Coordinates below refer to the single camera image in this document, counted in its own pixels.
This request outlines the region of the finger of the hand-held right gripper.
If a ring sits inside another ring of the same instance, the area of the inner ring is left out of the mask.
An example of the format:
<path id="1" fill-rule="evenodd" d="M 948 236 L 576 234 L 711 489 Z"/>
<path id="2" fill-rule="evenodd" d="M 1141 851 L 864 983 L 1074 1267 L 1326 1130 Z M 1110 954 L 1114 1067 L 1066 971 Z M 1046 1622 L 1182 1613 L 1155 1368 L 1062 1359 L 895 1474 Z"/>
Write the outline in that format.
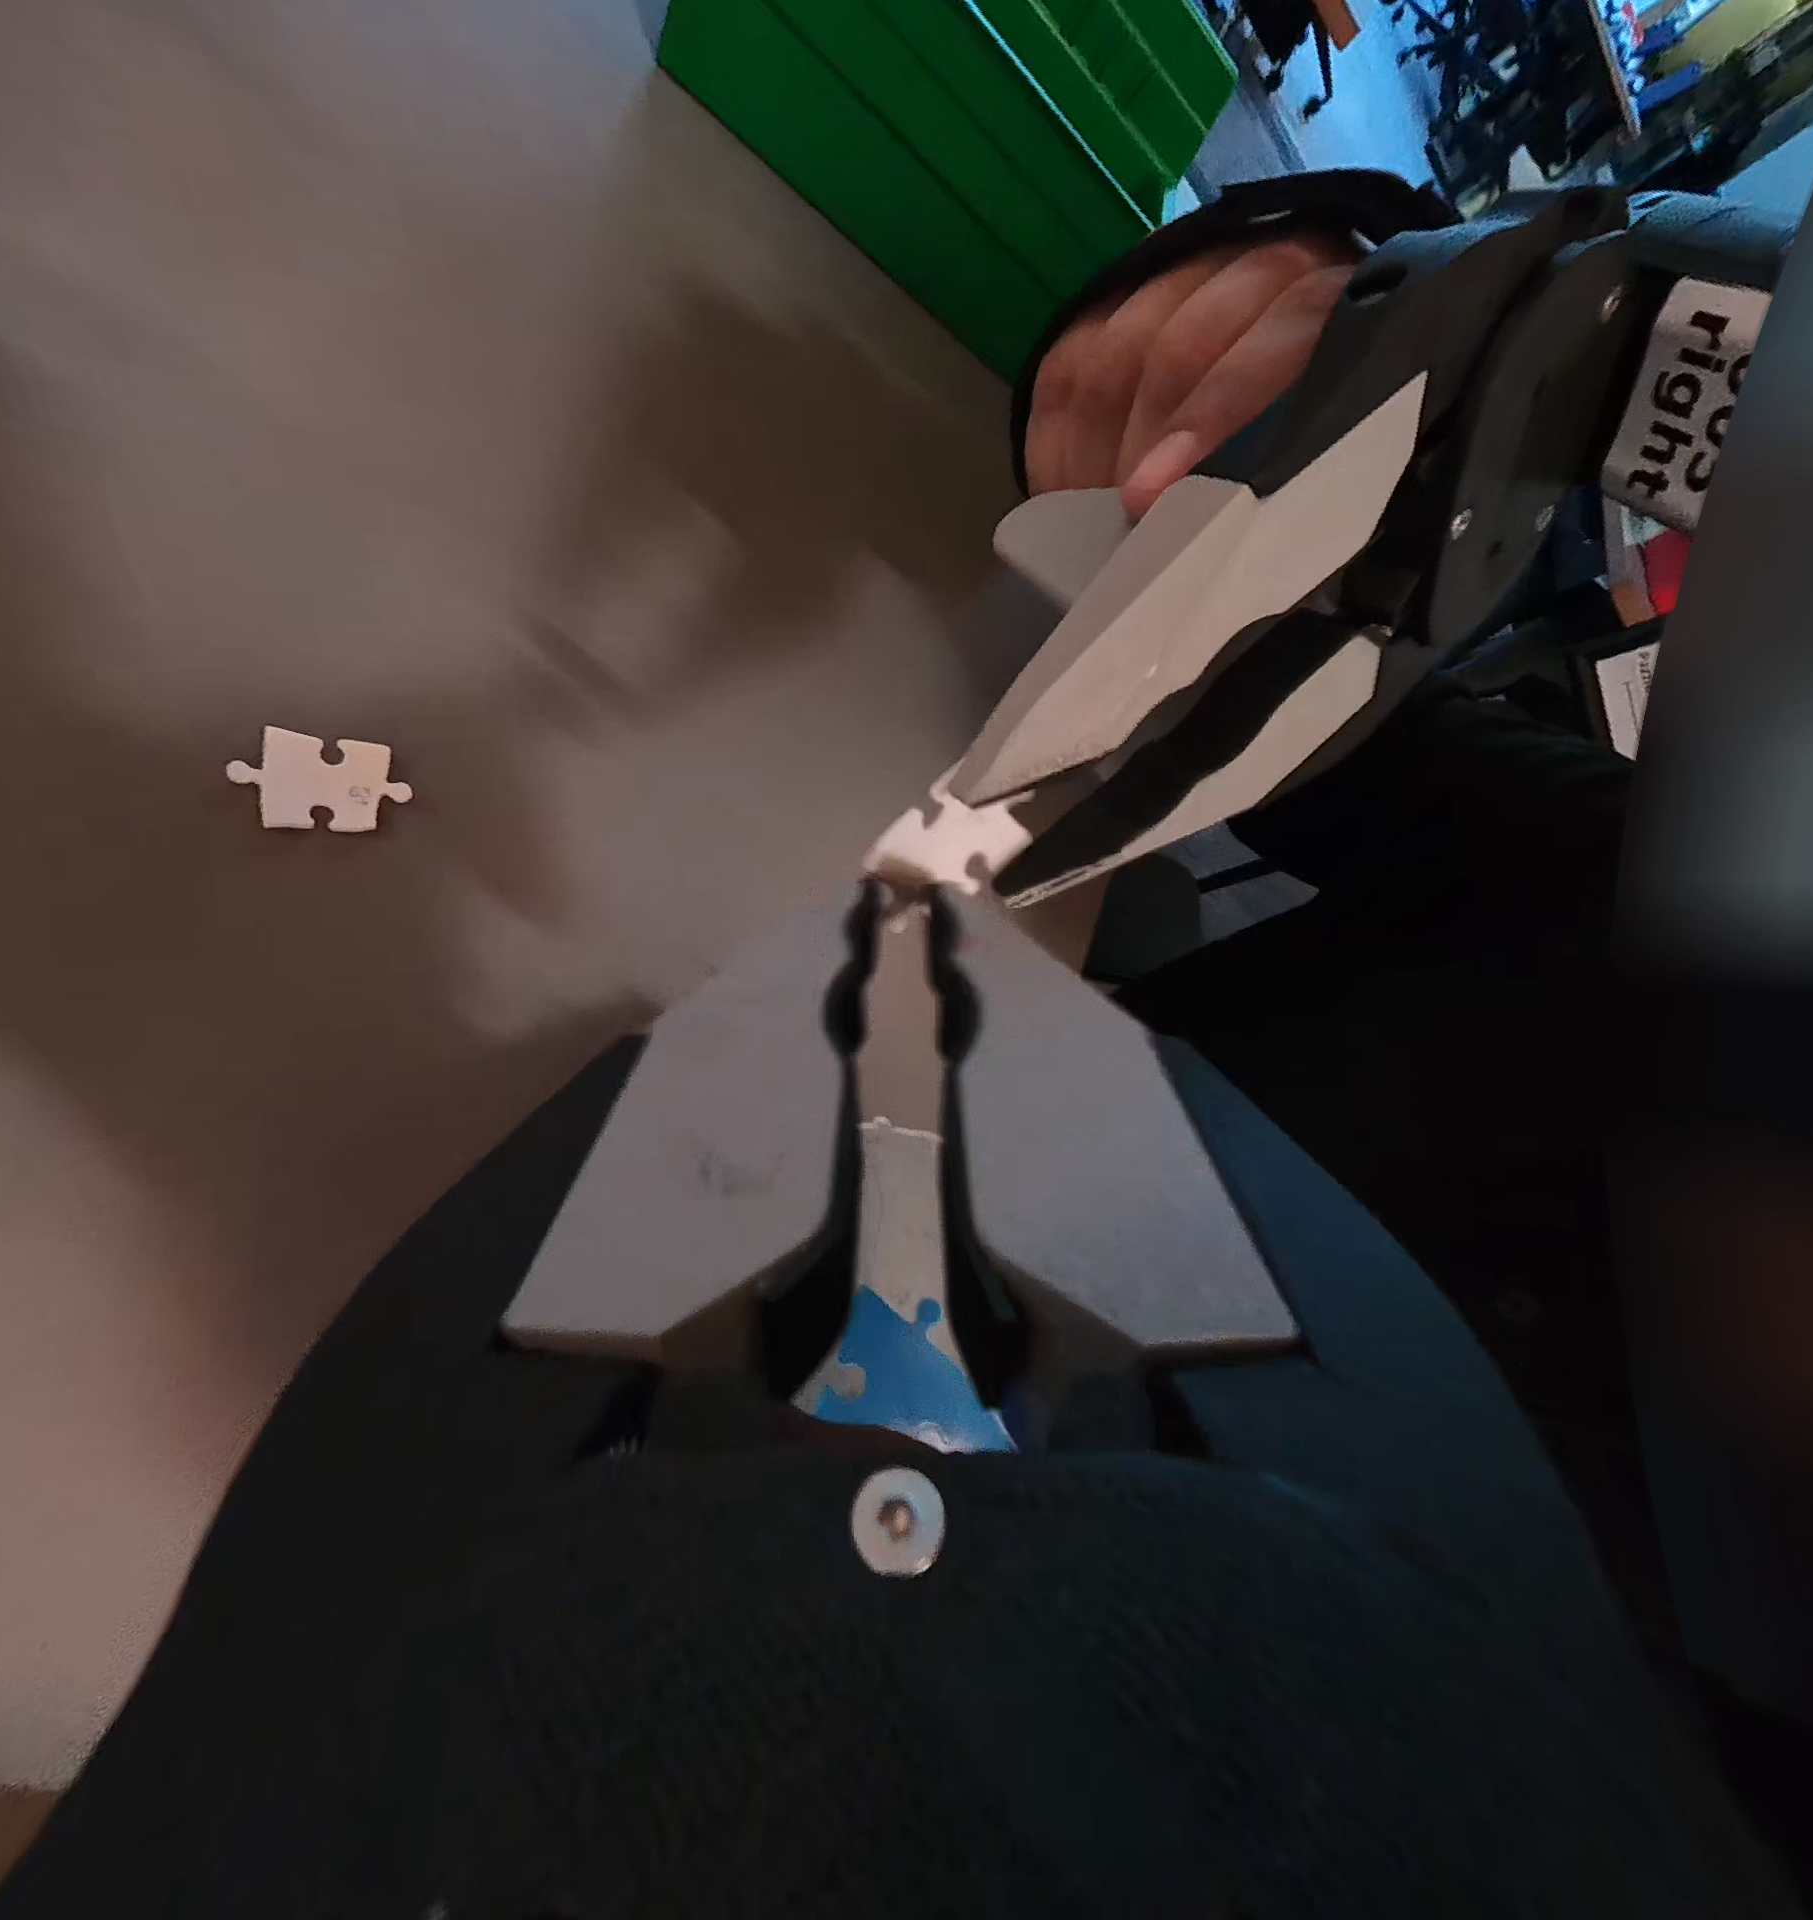
<path id="1" fill-rule="evenodd" d="M 996 803 L 1110 757 L 1242 630 L 1306 600 L 1373 538 L 1404 478 L 1423 378 L 1271 493 L 1188 475 L 1066 609 L 948 775 Z"/>
<path id="2" fill-rule="evenodd" d="M 1258 807 L 1373 701 L 1375 632 L 1265 632 L 1005 866 L 1028 910 Z"/>

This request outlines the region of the person's right hand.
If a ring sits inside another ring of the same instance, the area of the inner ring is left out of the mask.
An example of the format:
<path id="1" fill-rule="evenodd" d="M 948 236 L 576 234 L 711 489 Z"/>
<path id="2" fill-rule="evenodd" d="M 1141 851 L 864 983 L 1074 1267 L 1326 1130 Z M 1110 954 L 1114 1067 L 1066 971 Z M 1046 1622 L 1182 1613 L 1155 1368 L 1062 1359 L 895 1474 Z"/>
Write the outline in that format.
<path id="1" fill-rule="evenodd" d="M 1098 302 L 1038 364 L 1023 493 L 1121 495 L 1131 521 L 1309 364 L 1362 248 L 1321 233 L 1219 247 Z"/>

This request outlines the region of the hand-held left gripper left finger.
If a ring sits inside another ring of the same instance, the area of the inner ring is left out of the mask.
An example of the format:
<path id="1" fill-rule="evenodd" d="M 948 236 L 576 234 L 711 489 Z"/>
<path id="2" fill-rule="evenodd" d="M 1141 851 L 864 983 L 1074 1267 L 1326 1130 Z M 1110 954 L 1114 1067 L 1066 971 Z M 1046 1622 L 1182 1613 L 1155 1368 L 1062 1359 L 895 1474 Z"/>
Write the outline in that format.
<path id="1" fill-rule="evenodd" d="M 645 1037 L 500 1333 L 792 1398 L 846 1327 L 870 886 L 752 939 Z"/>

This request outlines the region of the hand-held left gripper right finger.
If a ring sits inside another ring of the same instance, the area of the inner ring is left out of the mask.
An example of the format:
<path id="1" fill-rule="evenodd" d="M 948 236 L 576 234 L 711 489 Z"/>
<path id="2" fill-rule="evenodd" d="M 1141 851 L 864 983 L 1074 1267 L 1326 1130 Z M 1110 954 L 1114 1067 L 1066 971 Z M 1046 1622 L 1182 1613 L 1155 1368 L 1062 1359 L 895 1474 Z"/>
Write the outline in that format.
<path id="1" fill-rule="evenodd" d="M 948 1317 L 982 1398 L 1234 1365 L 1301 1329 L 1152 1037 L 978 896 L 927 896 Z"/>

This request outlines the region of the green plastic bin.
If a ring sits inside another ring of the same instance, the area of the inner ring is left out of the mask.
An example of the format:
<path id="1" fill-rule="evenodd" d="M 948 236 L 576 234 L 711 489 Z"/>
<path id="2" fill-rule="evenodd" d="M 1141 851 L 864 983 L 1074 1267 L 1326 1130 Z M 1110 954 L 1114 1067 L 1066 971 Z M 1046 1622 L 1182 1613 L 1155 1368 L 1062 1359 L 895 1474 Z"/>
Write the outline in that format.
<path id="1" fill-rule="evenodd" d="M 1238 83 L 1188 3 L 673 3 L 656 56 L 1005 378 L 1167 222 Z"/>

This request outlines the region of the blue puzzle ball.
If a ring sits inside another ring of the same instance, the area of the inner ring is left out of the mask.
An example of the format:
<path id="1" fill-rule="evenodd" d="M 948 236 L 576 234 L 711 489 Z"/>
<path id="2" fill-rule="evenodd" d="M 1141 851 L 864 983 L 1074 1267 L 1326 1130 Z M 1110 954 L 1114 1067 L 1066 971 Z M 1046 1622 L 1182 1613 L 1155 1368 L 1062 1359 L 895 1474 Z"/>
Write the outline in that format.
<path id="1" fill-rule="evenodd" d="M 874 1117 L 860 1125 L 860 1148 L 846 1327 L 793 1405 L 811 1419 L 900 1431 L 938 1453 L 1012 1453 L 1012 1437 L 980 1398 L 948 1320 L 942 1141 Z"/>

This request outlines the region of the white puzzle piece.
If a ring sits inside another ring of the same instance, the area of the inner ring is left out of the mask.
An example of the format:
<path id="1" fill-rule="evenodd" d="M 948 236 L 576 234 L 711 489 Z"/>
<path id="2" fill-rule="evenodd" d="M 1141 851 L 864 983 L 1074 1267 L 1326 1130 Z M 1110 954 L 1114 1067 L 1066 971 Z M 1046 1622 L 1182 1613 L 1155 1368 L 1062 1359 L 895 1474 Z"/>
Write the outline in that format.
<path id="1" fill-rule="evenodd" d="M 257 819 L 266 832 L 310 832 L 316 816 L 332 834 L 368 834 L 380 824 L 380 808 L 407 804 L 413 787 L 390 777 L 390 746 L 338 740 L 266 725 L 257 764 L 230 761 L 228 783 L 257 794 Z"/>
<path id="2" fill-rule="evenodd" d="M 1031 843 L 1034 832 L 1021 826 L 1012 804 L 969 807 L 933 786 L 870 843 L 863 873 L 900 894 L 932 889 L 980 894 Z"/>

